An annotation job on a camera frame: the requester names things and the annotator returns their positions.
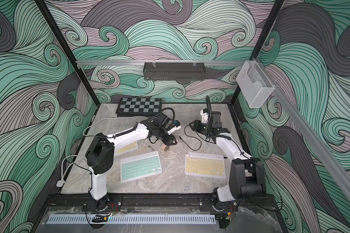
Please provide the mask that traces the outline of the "pink charger adapter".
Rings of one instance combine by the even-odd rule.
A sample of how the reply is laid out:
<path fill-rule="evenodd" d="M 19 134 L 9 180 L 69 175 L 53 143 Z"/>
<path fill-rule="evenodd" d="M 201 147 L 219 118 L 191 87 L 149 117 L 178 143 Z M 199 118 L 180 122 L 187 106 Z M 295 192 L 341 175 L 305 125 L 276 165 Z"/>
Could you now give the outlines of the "pink charger adapter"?
<path fill-rule="evenodd" d="M 162 144 L 160 148 L 161 148 L 164 152 L 166 152 L 166 151 L 169 150 L 169 147 L 170 147 L 170 146 L 167 146 L 167 145 L 165 145 L 165 144 Z"/>

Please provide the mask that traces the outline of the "green wireless keyboard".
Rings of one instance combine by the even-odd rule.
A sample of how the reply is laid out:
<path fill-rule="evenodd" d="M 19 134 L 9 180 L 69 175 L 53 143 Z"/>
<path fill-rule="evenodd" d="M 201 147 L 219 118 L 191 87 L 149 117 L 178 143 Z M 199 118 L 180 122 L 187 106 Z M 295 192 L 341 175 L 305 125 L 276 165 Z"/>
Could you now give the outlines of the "green wireless keyboard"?
<path fill-rule="evenodd" d="M 122 183 L 162 173 L 157 151 L 123 158 L 120 160 L 120 167 Z"/>

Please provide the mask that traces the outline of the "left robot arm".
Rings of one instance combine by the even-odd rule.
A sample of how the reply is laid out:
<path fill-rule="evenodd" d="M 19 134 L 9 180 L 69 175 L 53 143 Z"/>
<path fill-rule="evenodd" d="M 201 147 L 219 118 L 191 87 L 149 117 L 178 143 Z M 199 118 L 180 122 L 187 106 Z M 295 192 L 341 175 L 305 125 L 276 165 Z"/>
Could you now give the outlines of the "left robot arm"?
<path fill-rule="evenodd" d="M 93 136 L 91 145 L 86 152 L 87 166 L 92 174 L 89 198 L 95 203 L 108 204 L 107 172 L 114 163 L 115 152 L 121 148 L 142 139 L 155 137 L 165 146 L 177 144 L 174 131 L 181 128 L 179 121 L 169 118 L 164 113 L 144 119 L 123 132 Z"/>

